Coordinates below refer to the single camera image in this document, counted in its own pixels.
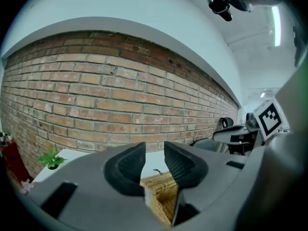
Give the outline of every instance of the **red object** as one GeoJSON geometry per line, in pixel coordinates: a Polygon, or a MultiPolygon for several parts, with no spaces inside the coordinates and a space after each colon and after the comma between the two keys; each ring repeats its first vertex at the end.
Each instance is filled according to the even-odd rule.
{"type": "Polygon", "coordinates": [[[14,141],[8,142],[8,146],[1,146],[1,152],[7,169],[20,185],[21,181],[31,179],[14,141]]]}

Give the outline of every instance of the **black cable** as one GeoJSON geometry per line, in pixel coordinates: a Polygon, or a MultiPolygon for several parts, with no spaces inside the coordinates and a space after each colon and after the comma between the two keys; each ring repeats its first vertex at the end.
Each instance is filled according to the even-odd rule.
{"type": "Polygon", "coordinates": [[[157,171],[161,175],[163,174],[162,172],[160,172],[158,169],[155,169],[155,168],[153,169],[153,171],[157,171]]]}

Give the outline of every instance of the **white ceiling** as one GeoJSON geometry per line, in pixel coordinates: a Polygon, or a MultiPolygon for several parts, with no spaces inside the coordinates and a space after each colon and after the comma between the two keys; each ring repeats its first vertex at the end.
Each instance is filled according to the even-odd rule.
{"type": "MultiPolygon", "coordinates": [[[[293,44],[294,34],[292,31],[293,21],[283,5],[279,5],[282,24],[281,45],[274,47],[274,21],[271,7],[255,6],[251,13],[230,8],[233,20],[224,21],[220,16],[213,14],[208,7],[207,0],[189,0],[215,24],[220,30],[234,58],[238,62],[243,78],[251,76],[251,68],[258,67],[260,78],[267,70],[272,73],[280,71],[284,73],[283,81],[262,83],[261,87],[280,88],[295,71],[293,65],[295,47],[293,44]]],[[[249,81],[244,81],[249,89],[249,81]]]]}

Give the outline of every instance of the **potted plant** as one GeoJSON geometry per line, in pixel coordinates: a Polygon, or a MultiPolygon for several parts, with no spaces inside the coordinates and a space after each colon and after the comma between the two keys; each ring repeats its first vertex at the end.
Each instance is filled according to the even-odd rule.
{"type": "Polygon", "coordinates": [[[63,163],[66,159],[56,156],[57,152],[56,150],[52,147],[49,149],[49,152],[46,154],[44,153],[43,156],[41,156],[38,161],[41,164],[47,165],[47,167],[51,170],[56,169],[61,163],[63,163]]]}
{"type": "Polygon", "coordinates": [[[10,133],[10,131],[8,131],[7,135],[8,135],[8,139],[10,141],[12,141],[13,140],[13,135],[10,133]]]}

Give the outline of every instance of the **brick wall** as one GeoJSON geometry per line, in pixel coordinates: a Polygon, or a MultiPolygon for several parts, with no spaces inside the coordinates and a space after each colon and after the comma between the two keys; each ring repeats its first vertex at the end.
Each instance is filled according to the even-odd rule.
{"type": "Polygon", "coordinates": [[[163,141],[191,143],[236,119],[221,86],[174,52],[140,38],[74,32],[34,42],[9,57],[1,88],[1,121],[32,176],[37,158],[57,150],[163,141]]]}

